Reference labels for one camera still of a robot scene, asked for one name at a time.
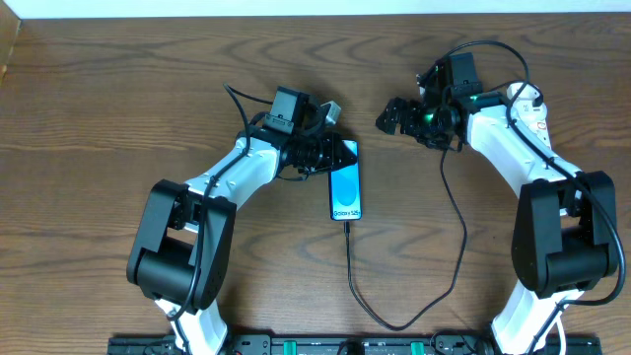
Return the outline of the blue smartphone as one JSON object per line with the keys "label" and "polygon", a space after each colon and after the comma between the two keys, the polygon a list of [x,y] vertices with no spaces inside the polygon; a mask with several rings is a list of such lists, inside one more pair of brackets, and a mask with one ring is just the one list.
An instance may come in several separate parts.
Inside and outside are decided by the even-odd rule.
{"label": "blue smartphone", "polygon": [[362,217],[359,146],[356,141],[344,140],[355,155],[353,165],[329,174],[329,207],[333,221],[353,221]]}

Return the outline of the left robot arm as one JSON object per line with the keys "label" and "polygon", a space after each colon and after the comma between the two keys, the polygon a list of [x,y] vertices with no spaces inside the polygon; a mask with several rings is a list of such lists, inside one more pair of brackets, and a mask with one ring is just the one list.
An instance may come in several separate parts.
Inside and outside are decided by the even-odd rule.
{"label": "left robot arm", "polygon": [[158,181],[145,204],[126,277],[165,313],[185,354],[217,354],[228,336],[216,298],[238,210],[286,167],[308,178],[358,160],[334,129],[336,102],[278,87],[268,107],[253,117],[240,107],[234,148],[198,177]]}

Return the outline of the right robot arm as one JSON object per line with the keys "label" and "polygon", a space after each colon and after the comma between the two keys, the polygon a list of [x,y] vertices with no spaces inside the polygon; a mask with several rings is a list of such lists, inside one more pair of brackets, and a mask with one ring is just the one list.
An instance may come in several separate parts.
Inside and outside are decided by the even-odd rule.
{"label": "right robot arm", "polygon": [[376,120],[443,152],[456,140],[484,156],[518,198],[511,259],[518,282],[491,323],[503,354],[532,354],[570,305],[592,307],[583,294],[625,262],[616,231],[615,189],[604,172],[586,173],[553,152],[543,94],[528,80],[484,90],[471,54],[438,60],[418,76],[418,101],[390,100]]}

